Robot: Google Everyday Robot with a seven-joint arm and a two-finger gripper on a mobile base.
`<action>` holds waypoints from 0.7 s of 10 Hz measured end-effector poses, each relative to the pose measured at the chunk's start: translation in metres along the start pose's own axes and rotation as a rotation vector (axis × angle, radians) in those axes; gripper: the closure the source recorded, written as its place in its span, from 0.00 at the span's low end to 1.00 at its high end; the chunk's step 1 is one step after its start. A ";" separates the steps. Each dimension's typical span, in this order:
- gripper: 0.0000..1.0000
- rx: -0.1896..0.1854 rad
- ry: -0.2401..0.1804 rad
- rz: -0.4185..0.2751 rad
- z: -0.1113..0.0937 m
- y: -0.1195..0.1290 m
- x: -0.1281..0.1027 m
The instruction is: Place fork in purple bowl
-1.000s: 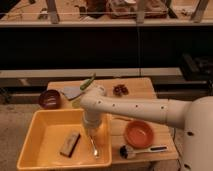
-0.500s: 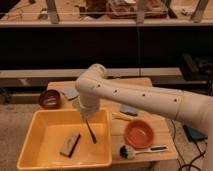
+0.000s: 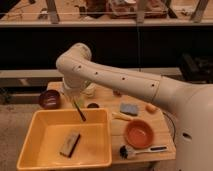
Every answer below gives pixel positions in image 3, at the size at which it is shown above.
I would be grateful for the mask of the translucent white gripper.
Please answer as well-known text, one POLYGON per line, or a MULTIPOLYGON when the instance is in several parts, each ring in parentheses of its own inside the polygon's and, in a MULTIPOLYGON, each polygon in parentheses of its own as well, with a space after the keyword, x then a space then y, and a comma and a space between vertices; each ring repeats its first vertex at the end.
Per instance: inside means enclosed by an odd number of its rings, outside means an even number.
POLYGON ((65 80, 62 80, 62 89, 65 97, 71 104, 83 104, 84 99, 81 92, 78 89, 69 87, 65 80))

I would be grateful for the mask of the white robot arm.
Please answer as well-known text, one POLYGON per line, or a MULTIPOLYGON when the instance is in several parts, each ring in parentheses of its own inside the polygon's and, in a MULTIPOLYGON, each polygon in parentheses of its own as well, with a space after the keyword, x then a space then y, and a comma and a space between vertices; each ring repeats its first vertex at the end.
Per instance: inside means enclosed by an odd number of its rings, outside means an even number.
POLYGON ((149 102, 179 119, 175 171, 213 171, 213 84, 187 83, 162 75, 97 64, 83 43, 56 60, 68 94, 87 80, 149 102))

